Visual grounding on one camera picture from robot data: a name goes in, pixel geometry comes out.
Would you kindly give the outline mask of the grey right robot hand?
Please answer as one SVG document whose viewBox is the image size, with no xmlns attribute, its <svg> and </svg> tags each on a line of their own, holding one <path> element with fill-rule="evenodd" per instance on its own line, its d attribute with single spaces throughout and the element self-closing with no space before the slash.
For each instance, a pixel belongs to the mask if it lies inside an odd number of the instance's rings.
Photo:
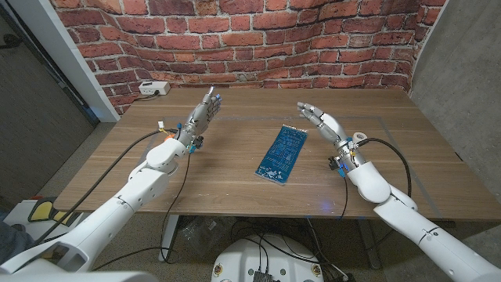
<svg viewBox="0 0 501 282">
<path fill-rule="evenodd" d="M 320 135 L 332 143 L 336 149 L 345 145 L 348 135 L 341 124 L 332 116 L 308 103 L 297 103 L 301 116 L 309 120 L 318 130 Z"/>
</svg>

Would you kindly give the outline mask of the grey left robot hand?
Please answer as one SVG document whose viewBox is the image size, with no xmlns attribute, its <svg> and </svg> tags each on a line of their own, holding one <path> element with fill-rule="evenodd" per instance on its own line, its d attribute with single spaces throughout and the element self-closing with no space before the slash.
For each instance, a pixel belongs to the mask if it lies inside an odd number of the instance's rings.
<svg viewBox="0 0 501 282">
<path fill-rule="evenodd" d="M 212 118 L 220 111 L 221 102 L 222 98 L 219 94 L 214 94 L 214 86 L 211 86 L 179 130 L 177 140 L 188 146 L 196 137 L 202 135 Z"/>
</svg>

